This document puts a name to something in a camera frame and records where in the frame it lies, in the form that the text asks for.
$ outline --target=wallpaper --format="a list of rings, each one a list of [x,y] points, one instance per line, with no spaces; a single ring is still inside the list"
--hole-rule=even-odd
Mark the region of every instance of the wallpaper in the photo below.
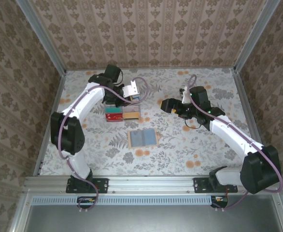
[[[31,0],[67,69],[233,66],[266,0]]]
[[[241,77],[261,138],[278,149],[283,172],[283,0],[241,70]]]
[[[14,0],[0,0],[0,232],[33,174],[59,75]]]
[[[97,71],[68,71],[58,111],[66,109],[83,91],[85,83]],[[150,94],[140,104],[139,120],[106,122],[104,105],[96,104],[82,122],[85,134],[86,163],[93,175],[207,175],[215,168],[241,166],[241,159],[225,142],[203,126],[191,129],[184,119],[160,109],[166,98],[182,99],[179,89],[187,85],[192,74],[197,86],[205,86],[212,106],[226,112],[233,123],[249,134],[239,95],[229,68],[224,69],[130,69],[123,70],[124,84],[143,77]],[[145,85],[137,80],[141,94]],[[198,128],[195,118],[188,126]],[[159,145],[129,149],[127,132],[156,128]],[[50,141],[41,175],[70,175],[55,145]]]

